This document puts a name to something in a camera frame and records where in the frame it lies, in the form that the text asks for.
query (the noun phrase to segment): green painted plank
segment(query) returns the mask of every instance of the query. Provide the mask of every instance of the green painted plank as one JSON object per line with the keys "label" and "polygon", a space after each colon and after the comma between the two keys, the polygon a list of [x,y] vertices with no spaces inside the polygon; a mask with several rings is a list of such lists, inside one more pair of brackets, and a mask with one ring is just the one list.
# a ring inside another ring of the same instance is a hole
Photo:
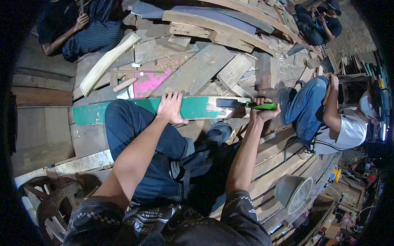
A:
{"label": "green painted plank", "polygon": [[[216,107],[217,98],[237,99],[242,103],[250,101],[249,98],[240,97],[188,96],[182,99],[180,114],[187,120],[226,118],[233,112],[233,109]],[[156,114],[161,98],[131,101]],[[109,102],[72,108],[75,124],[77,126],[105,124],[105,110],[108,104]]]}

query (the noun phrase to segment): person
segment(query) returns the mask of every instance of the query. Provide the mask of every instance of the person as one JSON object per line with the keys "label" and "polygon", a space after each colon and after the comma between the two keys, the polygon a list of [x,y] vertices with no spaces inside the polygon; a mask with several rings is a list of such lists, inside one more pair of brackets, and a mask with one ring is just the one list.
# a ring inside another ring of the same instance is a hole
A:
{"label": "person", "polygon": [[313,46],[326,44],[342,33],[342,25],[338,20],[341,6],[337,0],[325,0],[327,8],[312,7],[309,13],[301,4],[296,4],[293,13],[298,29]]}
{"label": "person", "polygon": [[[106,132],[115,163],[73,211],[64,245],[271,245],[248,191],[264,123],[280,113],[279,105],[251,111],[238,151],[239,144],[223,144],[231,127],[214,124],[203,144],[210,151],[170,125],[188,122],[180,115],[181,101],[181,93],[165,93],[156,116],[127,100],[108,105]],[[226,197],[220,221],[208,217],[223,204],[212,207],[219,196]]]}
{"label": "person", "polygon": [[64,59],[73,62],[89,52],[110,51],[120,42],[122,22],[111,15],[119,0],[91,0],[88,6],[84,14],[74,0],[51,0],[45,6],[37,33],[46,55],[63,53]]}
{"label": "person", "polygon": [[[309,80],[298,92],[279,91],[285,124],[293,123],[297,137],[316,154],[329,154],[359,146],[365,141],[367,126],[384,117],[379,112],[379,97],[372,88],[364,92],[358,107],[338,111],[339,80],[332,73]],[[322,102],[331,85],[325,107]]]}

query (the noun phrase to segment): face mask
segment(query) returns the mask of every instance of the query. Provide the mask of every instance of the face mask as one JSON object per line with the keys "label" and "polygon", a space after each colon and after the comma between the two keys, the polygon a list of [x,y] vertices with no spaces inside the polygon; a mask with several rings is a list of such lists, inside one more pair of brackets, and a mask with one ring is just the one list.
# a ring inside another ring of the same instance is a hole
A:
{"label": "face mask", "polygon": [[368,102],[368,96],[363,96],[360,99],[360,110],[368,119],[375,119],[372,113],[372,104]]}

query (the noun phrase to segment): black shirt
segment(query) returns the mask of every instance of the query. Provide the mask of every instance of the black shirt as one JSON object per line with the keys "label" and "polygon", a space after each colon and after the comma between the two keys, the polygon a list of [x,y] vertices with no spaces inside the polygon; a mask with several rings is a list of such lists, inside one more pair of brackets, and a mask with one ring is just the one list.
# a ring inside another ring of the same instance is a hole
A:
{"label": "black shirt", "polygon": [[74,0],[48,3],[37,23],[40,44],[54,42],[76,24],[78,16],[78,7]]}
{"label": "black shirt", "polygon": [[73,211],[63,245],[261,245],[271,239],[257,219],[250,195],[228,196],[220,221],[180,206],[126,213],[99,198]]}
{"label": "black shirt", "polygon": [[[324,12],[328,13],[328,10],[323,6],[317,7],[317,10],[320,14],[323,14]],[[324,19],[331,34],[334,35],[335,37],[338,37],[342,33],[342,25],[339,22],[338,18],[332,18],[326,15]],[[323,27],[320,25],[319,22],[317,22],[317,24],[318,24],[319,33],[321,34],[323,39],[327,41],[328,37],[325,34]]]}

